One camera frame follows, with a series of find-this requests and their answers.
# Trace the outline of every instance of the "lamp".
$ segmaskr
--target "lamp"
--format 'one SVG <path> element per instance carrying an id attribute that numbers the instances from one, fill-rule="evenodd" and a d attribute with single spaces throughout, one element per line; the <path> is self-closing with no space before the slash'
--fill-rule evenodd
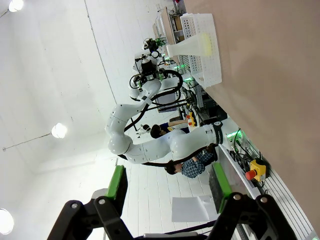
<path id="1" fill-rule="evenodd" d="M 32 140 L 40 139 L 40 138 L 43 138 L 43 137 L 49 136 L 49 135 L 52 135 L 57 139 L 63 139 L 66 136 L 66 133 L 67 133 L 67 127 L 58 122 L 56 125 L 53 126 L 53 128 L 52 128 L 50 133 L 47 133 L 47 134 L 42 135 L 42 136 L 35 137 L 35 138 L 30 139 L 28 141 L 20 142 L 18 144 L 12 145 L 12 146 L 3 147 L 2 150 L 5 152 L 9 148 L 16 147 L 16 146 L 18 146 L 20 144 L 25 144 L 25 143 L 28 143 L 28 142 L 30 142 Z"/>
<path id="2" fill-rule="evenodd" d="M 20 11 L 24 6 L 23 0 L 12 0 L 9 4 L 9 11 L 14 13 L 16 11 Z"/>
<path id="3" fill-rule="evenodd" d="M 0 208 L 0 233 L 7 235 L 12 232 L 15 222 L 10 212 Z"/>

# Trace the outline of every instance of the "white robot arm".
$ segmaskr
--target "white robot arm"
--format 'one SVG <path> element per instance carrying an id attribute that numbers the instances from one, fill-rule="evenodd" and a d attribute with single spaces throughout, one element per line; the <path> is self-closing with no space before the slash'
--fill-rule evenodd
<path id="1" fill-rule="evenodd" d="M 182 84 L 182 77 L 176 74 Z M 181 160 L 190 157 L 195 151 L 210 143 L 222 143 L 221 122 L 215 125 L 204 125 L 190 133 L 182 130 L 171 131 L 157 139 L 133 144 L 133 140 L 125 135 L 125 128 L 129 119 L 140 113 L 147 105 L 151 105 L 152 98 L 163 89 L 162 82 L 154 78 L 146 80 L 140 87 L 142 93 L 140 102 L 137 104 L 118 104 L 109 116 L 105 126 L 110 135 L 108 147 L 116 155 L 125 155 L 127 160 L 133 164 L 143 164 L 163 158 L 172 152 L 173 160 Z"/>

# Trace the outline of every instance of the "plaid shirt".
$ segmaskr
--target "plaid shirt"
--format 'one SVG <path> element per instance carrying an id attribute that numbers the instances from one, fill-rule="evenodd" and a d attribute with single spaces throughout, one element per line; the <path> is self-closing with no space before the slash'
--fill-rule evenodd
<path id="1" fill-rule="evenodd" d="M 193 161 L 192 158 L 185 161 L 181 168 L 181 173 L 188 178 L 194 179 L 196 176 L 205 171 L 205 164 L 212 156 L 213 154 L 207 152 L 207 150 L 204 150 L 204 154 L 202 151 L 199 152 L 197 155 L 195 155 L 198 161 Z"/>

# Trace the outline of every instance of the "tabletop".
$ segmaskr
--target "tabletop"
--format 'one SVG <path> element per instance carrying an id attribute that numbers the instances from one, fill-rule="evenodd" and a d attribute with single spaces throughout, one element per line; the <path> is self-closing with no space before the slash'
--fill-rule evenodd
<path id="1" fill-rule="evenodd" d="M 320 1 L 184 0 L 211 13 L 222 83 L 207 93 L 247 133 L 320 233 Z"/>

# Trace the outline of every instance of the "plastic crate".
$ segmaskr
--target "plastic crate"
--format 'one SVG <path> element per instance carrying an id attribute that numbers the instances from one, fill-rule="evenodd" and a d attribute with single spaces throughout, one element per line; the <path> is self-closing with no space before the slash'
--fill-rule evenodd
<path id="1" fill-rule="evenodd" d="M 210 39 L 212 55 L 189 56 L 192 76 L 204 88 L 221 83 L 220 56 L 213 15 L 185 13 L 180 19 L 185 39 L 201 33 L 207 34 Z"/>

